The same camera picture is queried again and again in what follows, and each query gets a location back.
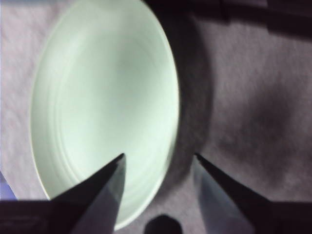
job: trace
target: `dark object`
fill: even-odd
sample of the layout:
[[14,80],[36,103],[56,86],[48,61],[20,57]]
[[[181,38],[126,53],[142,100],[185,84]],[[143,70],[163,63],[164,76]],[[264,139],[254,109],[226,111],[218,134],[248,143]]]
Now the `dark object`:
[[1,201],[2,234],[111,234],[125,179],[120,155],[51,201]]
[[148,222],[144,234],[182,234],[182,228],[175,219],[161,215]]
[[312,233],[312,203],[271,202],[198,154],[193,175],[209,234]]
[[312,37],[311,0],[145,0],[152,9],[194,13],[229,23],[244,20],[263,24],[270,32]]

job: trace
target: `oval plate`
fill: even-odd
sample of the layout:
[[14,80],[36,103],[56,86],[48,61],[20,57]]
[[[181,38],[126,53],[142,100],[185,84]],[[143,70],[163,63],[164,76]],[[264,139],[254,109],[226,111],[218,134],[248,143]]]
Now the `oval plate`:
[[173,55],[139,0],[81,0],[62,17],[33,87],[36,168],[53,198],[120,153],[126,181],[115,229],[134,220],[167,172],[179,116]]

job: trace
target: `ceramic plate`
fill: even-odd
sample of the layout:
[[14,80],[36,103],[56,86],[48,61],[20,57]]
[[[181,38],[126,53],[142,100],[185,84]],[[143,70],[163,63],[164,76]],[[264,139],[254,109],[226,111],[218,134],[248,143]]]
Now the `ceramic plate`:
[[53,198],[126,154],[115,229],[150,203],[168,169],[178,126],[173,55],[139,0],[81,0],[62,17],[33,88],[36,168]]

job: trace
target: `cloth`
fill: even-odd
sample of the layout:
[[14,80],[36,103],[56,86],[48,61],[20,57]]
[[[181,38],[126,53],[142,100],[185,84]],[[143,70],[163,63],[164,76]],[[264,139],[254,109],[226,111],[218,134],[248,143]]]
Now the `cloth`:
[[[69,4],[1,5],[1,164],[20,199],[45,199],[31,157],[31,85],[45,40]],[[156,197],[116,233],[143,233],[160,214],[178,220],[183,233],[204,233],[189,173],[194,152],[269,199],[311,201],[311,41],[245,21],[156,15],[179,73],[179,135]]]

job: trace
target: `fabric surface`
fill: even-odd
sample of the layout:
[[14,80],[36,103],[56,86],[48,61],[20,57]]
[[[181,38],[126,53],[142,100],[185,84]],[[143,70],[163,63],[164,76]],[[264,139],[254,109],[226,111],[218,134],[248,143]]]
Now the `fabric surface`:
[[[45,199],[31,157],[30,93],[45,39],[67,5],[1,5],[1,163],[20,199]],[[189,174],[194,152],[269,199],[312,201],[311,41],[243,21],[156,15],[179,73],[179,135],[155,199],[116,233],[143,233],[160,214],[183,233],[204,233]]]

